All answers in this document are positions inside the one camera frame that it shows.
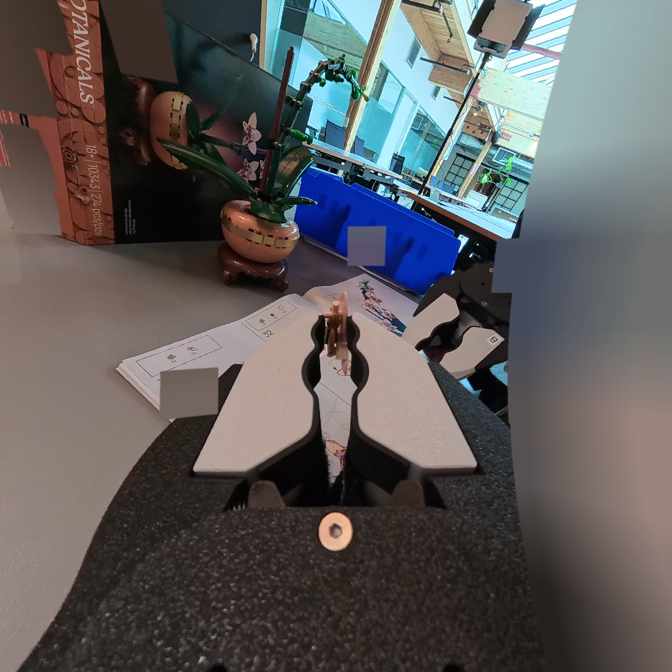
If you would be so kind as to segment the brick set cardboard box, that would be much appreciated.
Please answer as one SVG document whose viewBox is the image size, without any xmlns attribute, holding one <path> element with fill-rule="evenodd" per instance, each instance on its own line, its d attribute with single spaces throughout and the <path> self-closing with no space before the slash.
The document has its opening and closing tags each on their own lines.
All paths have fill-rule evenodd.
<svg viewBox="0 0 672 672">
<path fill-rule="evenodd" d="M 183 109 L 234 171 L 264 158 L 281 80 L 260 67 L 264 1 L 158 1 L 175 82 L 120 68 L 110 22 L 117 1 L 47 1 L 70 54 L 37 48 L 54 117 L 1 111 L 38 129 L 55 173 L 62 237 L 81 245 L 221 240 L 235 198 L 215 178 L 177 164 L 157 137 L 189 145 Z"/>
</svg>

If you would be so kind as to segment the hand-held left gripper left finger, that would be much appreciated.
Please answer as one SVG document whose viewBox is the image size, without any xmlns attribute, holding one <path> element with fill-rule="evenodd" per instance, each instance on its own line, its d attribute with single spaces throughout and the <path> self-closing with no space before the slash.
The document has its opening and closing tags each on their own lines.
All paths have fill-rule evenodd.
<svg viewBox="0 0 672 672">
<path fill-rule="evenodd" d="M 259 473 L 309 434 L 315 403 L 302 367 L 318 322 L 319 315 L 298 315 L 246 359 L 197 457 L 196 475 Z"/>
</svg>

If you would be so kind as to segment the brick set instruction booklet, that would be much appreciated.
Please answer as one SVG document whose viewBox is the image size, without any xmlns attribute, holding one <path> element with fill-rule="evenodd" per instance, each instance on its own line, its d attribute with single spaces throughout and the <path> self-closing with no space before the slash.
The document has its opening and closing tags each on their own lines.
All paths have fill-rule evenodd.
<svg viewBox="0 0 672 672">
<path fill-rule="evenodd" d="M 242 364 L 262 343 L 296 322 L 300 313 L 324 311 L 342 293 L 348 295 L 349 314 L 361 313 L 401 336 L 417 303 L 382 280 L 361 274 L 304 295 L 289 294 L 241 320 L 189 339 L 122 361 L 117 371 L 152 405 L 160 407 L 160 379 L 164 371 L 216 368 L 223 374 Z"/>
</svg>

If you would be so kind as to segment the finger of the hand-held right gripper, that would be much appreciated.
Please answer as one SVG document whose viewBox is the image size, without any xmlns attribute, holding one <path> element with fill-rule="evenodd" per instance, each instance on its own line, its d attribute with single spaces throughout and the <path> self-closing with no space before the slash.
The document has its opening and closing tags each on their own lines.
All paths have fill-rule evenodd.
<svg viewBox="0 0 672 672">
<path fill-rule="evenodd" d="M 442 294 L 414 315 L 407 325 L 407 342 L 416 350 L 447 349 L 460 322 L 456 299 Z"/>
<path fill-rule="evenodd" d="M 476 366 L 505 341 L 506 338 L 495 330 L 468 327 L 458 347 L 442 357 L 441 366 L 456 379 L 465 379 L 475 374 Z"/>
</svg>

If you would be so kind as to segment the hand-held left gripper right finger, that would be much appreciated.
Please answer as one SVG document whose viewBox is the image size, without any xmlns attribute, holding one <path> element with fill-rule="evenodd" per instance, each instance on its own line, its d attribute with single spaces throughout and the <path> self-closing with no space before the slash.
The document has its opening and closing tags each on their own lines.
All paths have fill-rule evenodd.
<svg viewBox="0 0 672 672">
<path fill-rule="evenodd" d="M 476 458 L 423 356 L 364 315 L 350 326 L 352 359 L 365 364 L 353 428 L 416 471 L 474 471 Z"/>
</svg>

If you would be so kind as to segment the blue plastic bin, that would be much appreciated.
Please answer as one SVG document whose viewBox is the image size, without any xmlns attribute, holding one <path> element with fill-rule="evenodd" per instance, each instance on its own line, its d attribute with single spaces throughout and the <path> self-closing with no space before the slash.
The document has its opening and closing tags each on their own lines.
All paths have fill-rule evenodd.
<svg viewBox="0 0 672 672">
<path fill-rule="evenodd" d="M 302 177 L 300 197 L 315 206 L 298 206 L 301 233 L 348 257 L 349 234 L 357 232 L 356 258 L 350 265 L 373 270 L 424 294 L 453 272 L 460 249 L 454 232 L 390 199 L 340 177 L 310 168 Z"/>
</svg>

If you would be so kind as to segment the green potted plant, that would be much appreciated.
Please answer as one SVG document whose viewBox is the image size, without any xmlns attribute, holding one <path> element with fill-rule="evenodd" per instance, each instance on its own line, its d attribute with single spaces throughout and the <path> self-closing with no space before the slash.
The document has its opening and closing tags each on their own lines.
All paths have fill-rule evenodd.
<svg viewBox="0 0 672 672">
<path fill-rule="evenodd" d="M 478 182 L 480 184 L 503 183 L 506 186 L 511 185 L 511 178 L 509 175 L 513 168 L 514 159 L 515 156 L 510 156 L 496 172 L 493 172 L 493 169 L 490 169 L 479 177 Z"/>
</svg>

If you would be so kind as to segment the wooden table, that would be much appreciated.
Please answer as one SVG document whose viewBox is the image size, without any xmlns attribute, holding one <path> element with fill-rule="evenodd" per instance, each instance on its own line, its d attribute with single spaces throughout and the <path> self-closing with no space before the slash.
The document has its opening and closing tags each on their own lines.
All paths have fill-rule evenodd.
<svg viewBox="0 0 672 672">
<path fill-rule="evenodd" d="M 512 238 L 515 224 L 506 220 L 482 213 L 473 208 L 440 204 L 427 197 L 413 193 L 410 189 L 400 189 L 400 193 L 414 202 L 413 209 L 422 209 L 437 222 L 453 230 L 457 236 L 477 240 L 492 240 L 497 242 Z"/>
</svg>

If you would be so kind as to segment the brick orchid plant in pot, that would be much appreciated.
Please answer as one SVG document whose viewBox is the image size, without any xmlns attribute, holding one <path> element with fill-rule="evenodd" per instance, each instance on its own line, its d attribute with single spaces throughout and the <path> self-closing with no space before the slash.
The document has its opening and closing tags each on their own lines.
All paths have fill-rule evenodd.
<svg viewBox="0 0 672 672">
<path fill-rule="evenodd" d="M 290 48 L 281 79 L 269 147 L 256 192 L 248 200 L 232 200 L 225 204 L 221 216 L 225 242 L 218 255 L 223 262 L 223 281 L 233 284 L 243 275 L 270 281 L 273 289 L 288 288 L 286 258 L 300 237 L 297 224 L 287 219 L 286 212 L 294 206 L 313 206 L 314 200 L 290 196 L 294 186 L 313 162 L 307 145 L 313 139 L 294 129 L 305 97 L 314 85 L 346 82 L 351 99 L 368 100 L 357 81 L 357 72 L 345 63 L 345 56 L 319 61 L 301 83 L 295 96 L 288 95 L 288 80 L 294 58 Z"/>
</svg>

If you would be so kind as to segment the studio light panel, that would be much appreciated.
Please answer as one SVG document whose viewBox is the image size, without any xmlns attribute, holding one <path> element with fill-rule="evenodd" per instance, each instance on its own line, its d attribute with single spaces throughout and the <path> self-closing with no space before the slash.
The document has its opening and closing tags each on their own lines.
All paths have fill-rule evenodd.
<svg viewBox="0 0 672 672">
<path fill-rule="evenodd" d="M 504 59 L 510 49 L 522 48 L 544 7 L 526 1 L 483 1 L 467 34 L 476 39 L 475 50 Z"/>
</svg>

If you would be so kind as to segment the grey desk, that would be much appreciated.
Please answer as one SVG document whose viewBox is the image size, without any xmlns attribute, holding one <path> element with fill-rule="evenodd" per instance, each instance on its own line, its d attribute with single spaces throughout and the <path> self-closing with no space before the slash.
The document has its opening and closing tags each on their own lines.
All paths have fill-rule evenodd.
<svg viewBox="0 0 672 672">
<path fill-rule="evenodd" d="M 106 508 L 166 423 L 116 372 L 277 300 L 215 242 L 1 236 L 1 670 L 57 614 Z"/>
</svg>

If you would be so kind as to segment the pink brick orchid flower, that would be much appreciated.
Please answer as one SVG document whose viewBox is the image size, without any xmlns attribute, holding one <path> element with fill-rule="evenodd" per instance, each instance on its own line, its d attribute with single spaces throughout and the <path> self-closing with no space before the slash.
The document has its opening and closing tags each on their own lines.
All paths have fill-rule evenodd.
<svg viewBox="0 0 672 672">
<path fill-rule="evenodd" d="M 343 292 L 332 303 L 329 310 L 323 313 L 326 323 L 325 343 L 327 355 L 341 362 L 338 373 L 349 375 L 349 348 L 348 348 L 348 295 Z"/>
</svg>

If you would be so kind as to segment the black light stand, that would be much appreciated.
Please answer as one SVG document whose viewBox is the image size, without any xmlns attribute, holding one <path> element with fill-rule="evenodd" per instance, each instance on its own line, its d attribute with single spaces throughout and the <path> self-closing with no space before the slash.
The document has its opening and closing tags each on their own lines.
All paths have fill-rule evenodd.
<svg viewBox="0 0 672 672">
<path fill-rule="evenodd" d="M 444 156 L 446 155 L 446 151 L 449 149 L 449 146 L 451 142 L 454 139 L 455 131 L 459 131 L 461 127 L 464 125 L 465 118 L 467 116 L 468 110 L 470 109 L 471 105 L 473 104 L 472 99 L 471 99 L 471 94 L 473 92 L 473 89 L 478 81 L 478 78 L 481 76 L 481 73 L 486 66 L 486 64 L 489 62 L 491 59 L 491 54 L 485 54 L 483 55 L 481 59 L 481 63 L 479 65 L 478 71 L 474 74 L 473 78 L 470 81 L 470 84 L 466 90 L 466 93 L 464 95 L 464 99 L 460 105 L 460 108 L 458 110 L 458 114 L 456 115 L 456 118 L 452 122 L 450 129 L 443 140 L 443 143 L 437 153 L 437 156 L 435 157 L 435 160 L 433 161 L 432 167 L 428 174 L 425 176 L 424 181 L 422 183 L 421 189 L 419 192 L 423 195 L 428 195 L 429 194 L 429 182 L 431 181 L 432 176 L 435 176 L 436 173 L 438 172 L 438 169 L 440 165 L 442 164 L 444 160 Z"/>
</svg>

